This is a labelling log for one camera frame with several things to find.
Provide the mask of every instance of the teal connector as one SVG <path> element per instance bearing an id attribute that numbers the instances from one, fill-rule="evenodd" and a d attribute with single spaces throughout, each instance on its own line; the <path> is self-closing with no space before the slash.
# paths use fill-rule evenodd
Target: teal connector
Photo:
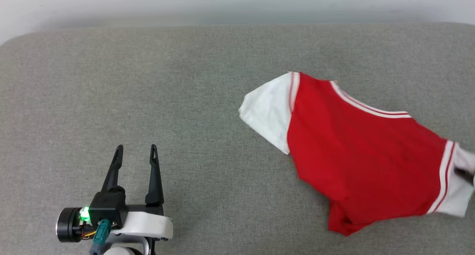
<path id="1" fill-rule="evenodd" d="M 92 247 L 89 250 L 90 255 L 102 255 L 105 248 L 105 240 L 109 237 L 112 230 L 111 221 L 101 220 L 92 239 Z"/>

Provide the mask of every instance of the red shirt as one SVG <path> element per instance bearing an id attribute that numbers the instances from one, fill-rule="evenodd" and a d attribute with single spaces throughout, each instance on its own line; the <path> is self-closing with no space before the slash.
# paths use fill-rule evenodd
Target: red shirt
<path id="1" fill-rule="evenodd" d="M 475 171 L 474 154 L 405 111 L 353 99 L 335 81 L 279 78 L 246 96 L 241 118 L 290 151 L 299 178 L 330 199 L 329 230 L 350 235 L 377 220 L 465 214 L 473 186 L 452 173 L 461 158 L 461 168 Z"/>

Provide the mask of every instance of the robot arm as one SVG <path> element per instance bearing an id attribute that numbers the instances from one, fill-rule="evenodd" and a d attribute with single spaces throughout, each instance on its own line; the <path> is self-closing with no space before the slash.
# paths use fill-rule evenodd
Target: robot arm
<path id="1" fill-rule="evenodd" d="M 156 241 L 173 238 L 171 218 L 163 215 L 164 199 L 157 147 L 151 145 L 149 192 L 144 205 L 127 205 L 125 189 L 117 185 L 123 153 L 124 147 L 118 146 L 102 189 L 95 194 L 90 206 L 63 209 L 56 224 L 59 241 L 92 239 L 90 255 L 155 255 Z M 114 243 L 142 243 L 144 250 L 111 248 Z"/>

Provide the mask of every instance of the gray couch cushion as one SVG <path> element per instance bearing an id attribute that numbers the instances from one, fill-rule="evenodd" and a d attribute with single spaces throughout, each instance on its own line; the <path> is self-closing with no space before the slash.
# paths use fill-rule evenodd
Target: gray couch cushion
<path id="1" fill-rule="evenodd" d="M 376 108 L 409 111 L 475 150 L 475 27 L 453 23 L 81 29 L 0 47 L 3 254 L 87 254 L 59 243 L 67 206 L 89 204 L 115 147 L 119 184 L 144 202 L 159 150 L 174 239 L 159 254 L 472 254 L 475 204 L 327 230 L 328 202 L 238 116 L 286 71 L 335 79 Z"/>

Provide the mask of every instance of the red and white stripe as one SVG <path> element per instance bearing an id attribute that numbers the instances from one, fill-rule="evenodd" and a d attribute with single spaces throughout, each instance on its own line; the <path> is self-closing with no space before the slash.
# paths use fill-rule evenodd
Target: red and white stripe
<path id="1" fill-rule="evenodd" d="M 360 102 L 353 97 L 349 96 L 346 92 L 341 90 L 336 84 L 336 81 L 330 81 L 331 87 L 335 90 L 336 94 L 343 99 L 345 102 L 349 103 L 350 105 L 358 108 L 362 111 L 367 113 L 373 114 L 375 116 L 383 117 L 383 118 L 412 118 L 409 113 L 405 111 L 383 111 L 381 109 L 373 108 L 372 106 L 368 106 L 367 104 Z"/>
<path id="2" fill-rule="evenodd" d="M 432 206 L 430 206 L 427 213 L 436 212 L 439 206 L 444 202 L 448 190 L 448 175 L 453 168 L 453 151 L 456 148 L 456 143 L 448 140 L 444 149 L 444 155 L 440 162 L 439 177 L 440 177 L 440 192 Z"/>
<path id="3" fill-rule="evenodd" d="M 291 81 L 290 81 L 290 91 L 289 91 L 289 108 L 290 113 L 294 111 L 295 98 L 297 97 L 298 86 L 300 85 L 300 73 L 299 72 L 290 72 Z"/>

